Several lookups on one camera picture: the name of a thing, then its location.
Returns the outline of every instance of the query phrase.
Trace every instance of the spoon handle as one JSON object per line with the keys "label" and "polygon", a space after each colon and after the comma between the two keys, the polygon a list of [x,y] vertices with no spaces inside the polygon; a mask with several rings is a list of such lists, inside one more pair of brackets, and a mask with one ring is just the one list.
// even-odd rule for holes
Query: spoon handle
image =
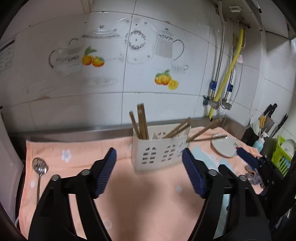
{"label": "spoon handle", "polygon": [[41,173],[39,174],[39,177],[38,177],[36,205],[38,204],[39,199],[40,199],[40,181],[41,181]]}

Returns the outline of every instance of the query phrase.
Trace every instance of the silver screw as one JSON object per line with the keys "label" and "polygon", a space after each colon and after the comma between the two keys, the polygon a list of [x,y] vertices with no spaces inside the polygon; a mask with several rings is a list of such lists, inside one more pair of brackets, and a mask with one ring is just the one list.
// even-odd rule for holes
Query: silver screw
{"label": "silver screw", "polygon": [[245,175],[240,175],[239,179],[245,182],[247,180],[247,177]]}
{"label": "silver screw", "polygon": [[218,173],[214,169],[211,169],[211,170],[209,170],[209,174],[211,176],[216,176]]}
{"label": "silver screw", "polygon": [[88,174],[90,174],[90,170],[88,170],[88,169],[84,169],[84,170],[81,172],[81,175],[83,175],[83,176],[87,176]]}
{"label": "silver screw", "polygon": [[52,176],[53,181],[57,181],[59,178],[60,178],[60,176],[58,174],[55,174]]}

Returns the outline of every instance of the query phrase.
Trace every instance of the soap bottle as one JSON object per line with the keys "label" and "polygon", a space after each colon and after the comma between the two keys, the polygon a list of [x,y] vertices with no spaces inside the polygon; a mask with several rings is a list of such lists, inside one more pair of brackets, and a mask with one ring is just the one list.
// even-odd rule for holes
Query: soap bottle
{"label": "soap bottle", "polygon": [[264,137],[268,137],[268,135],[265,132],[262,133],[262,135],[259,137],[257,141],[255,141],[253,145],[253,147],[255,147],[258,150],[258,152],[261,152],[263,149],[263,144],[265,142]]}

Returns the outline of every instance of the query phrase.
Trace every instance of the jug handle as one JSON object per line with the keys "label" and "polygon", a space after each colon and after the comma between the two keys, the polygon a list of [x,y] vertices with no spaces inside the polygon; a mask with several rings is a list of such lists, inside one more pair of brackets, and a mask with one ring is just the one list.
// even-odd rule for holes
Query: jug handle
{"label": "jug handle", "polygon": [[184,43],[183,43],[181,40],[177,39],[177,40],[175,40],[174,42],[176,42],[176,41],[180,41],[180,42],[183,44],[183,50],[182,50],[182,53],[181,53],[177,58],[175,58],[173,61],[175,61],[176,59],[178,59],[178,58],[183,54],[183,52],[184,52],[184,48],[185,48]]}
{"label": "jug handle", "polygon": [[[72,40],[77,40],[77,41],[78,41],[77,38],[73,38],[73,39],[70,40],[69,45],[71,44],[71,41],[72,41]],[[50,61],[50,57],[51,57],[51,55],[54,53],[54,51],[52,51],[52,52],[50,53],[49,57],[48,57],[48,63],[49,63],[49,66],[50,66],[52,69],[54,68],[54,66],[53,66],[53,64],[52,64],[51,61]]]}

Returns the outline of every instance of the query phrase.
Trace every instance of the white plastic utensil holder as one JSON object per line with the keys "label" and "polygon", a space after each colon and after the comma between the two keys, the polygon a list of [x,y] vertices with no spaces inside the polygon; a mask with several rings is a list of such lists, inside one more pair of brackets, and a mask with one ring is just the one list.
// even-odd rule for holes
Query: white plastic utensil holder
{"label": "white plastic utensil holder", "polygon": [[181,162],[182,151],[188,147],[186,140],[190,127],[173,138],[164,138],[179,124],[148,126],[149,140],[139,139],[133,130],[132,163],[134,170],[151,171]]}

